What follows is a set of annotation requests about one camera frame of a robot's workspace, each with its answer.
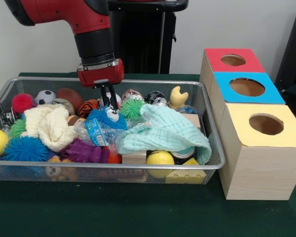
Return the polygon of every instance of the round hole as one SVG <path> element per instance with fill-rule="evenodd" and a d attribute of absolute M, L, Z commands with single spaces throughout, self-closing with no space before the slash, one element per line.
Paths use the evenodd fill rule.
<path fill-rule="evenodd" d="M 284 124 L 277 117 L 268 114 L 256 114 L 249 119 L 250 126 L 266 135 L 276 135 L 284 130 Z"/>
<path fill-rule="evenodd" d="M 261 83 L 248 78 L 236 78 L 229 82 L 229 85 L 233 91 L 245 96 L 260 96 L 265 92 Z"/>
<path fill-rule="evenodd" d="M 243 57 L 236 54 L 224 55 L 221 58 L 221 61 L 229 66 L 234 66 L 234 67 L 246 64 L 246 60 Z"/>

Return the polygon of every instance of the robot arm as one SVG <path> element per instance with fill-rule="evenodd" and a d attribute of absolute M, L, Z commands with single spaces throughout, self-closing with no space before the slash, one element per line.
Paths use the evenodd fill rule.
<path fill-rule="evenodd" d="M 78 76 L 84 86 L 101 88 L 104 103 L 117 108 L 113 84 L 124 78 L 124 67 L 115 59 L 107 0 L 4 0 L 25 26 L 65 20 L 74 33 L 82 64 Z M 111 92 L 109 102 L 106 87 Z"/>

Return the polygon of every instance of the red spiky ball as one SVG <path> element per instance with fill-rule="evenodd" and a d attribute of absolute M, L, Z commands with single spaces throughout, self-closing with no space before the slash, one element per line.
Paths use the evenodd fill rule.
<path fill-rule="evenodd" d="M 29 94 L 18 94 L 12 99 L 13 111 L 17 113 L 24 113 L 25 110 L 29 110 L 35 107 L 34 99 Z"/>

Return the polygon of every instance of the wire mesh basket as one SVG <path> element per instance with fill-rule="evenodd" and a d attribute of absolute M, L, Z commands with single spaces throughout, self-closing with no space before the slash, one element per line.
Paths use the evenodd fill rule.
<path fill-rule="evenodd" d="M 162 91 L 167 100 L 171 90 L 179 85 L 190 96 L 186 104 L 197 108 L 201 131 L 209 138 L 212 156 L 205 165 L 138 165 L 100 163 L 50 163 L 0 160 L 0 181 L 64 181 L 64 182 L 123 182 L 158 184 L 207 184 L 214 172 L 224 165 L 225 158 L 214 122 L 205 87 L 199 82 L 127 80 L 115 85 L 117 94 L 131 88 L 144 96 Z M 0 91 L 0 115 L 11 107 L 19 93 L 37 95 L 42 90 L 57 91 L 67 87 L 79 92 L 84 100 L 100 98 L 99 90 L 86 88 L 78 79 L 19 77 L 8 81 Z"/>

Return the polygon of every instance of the light green cloth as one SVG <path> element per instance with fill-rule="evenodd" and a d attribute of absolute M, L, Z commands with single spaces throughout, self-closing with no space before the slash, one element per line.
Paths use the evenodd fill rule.
<path fill-rule="evenodd" d="M 204 134 L 182 114 L 168 107 L 143 105 L 140 113 L 147 121 L 123 133 L 117 143 L 120 154 L 159 150 L 178 152 L 200 147 L 199 164 L 205 164 L 212 149 Z"/>

